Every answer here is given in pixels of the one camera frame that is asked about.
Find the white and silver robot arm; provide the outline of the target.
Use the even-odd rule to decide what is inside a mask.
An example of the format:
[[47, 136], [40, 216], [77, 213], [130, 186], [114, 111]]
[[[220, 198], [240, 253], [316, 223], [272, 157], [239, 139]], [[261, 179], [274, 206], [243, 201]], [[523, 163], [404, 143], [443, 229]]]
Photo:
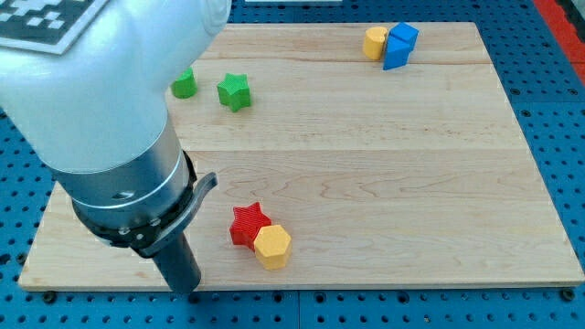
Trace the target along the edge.
[[1, 106], [115, 246], [144, 249], [187, 209], [193, 174], [167, 88], [226, 25], [229, 0], [4, 1]]

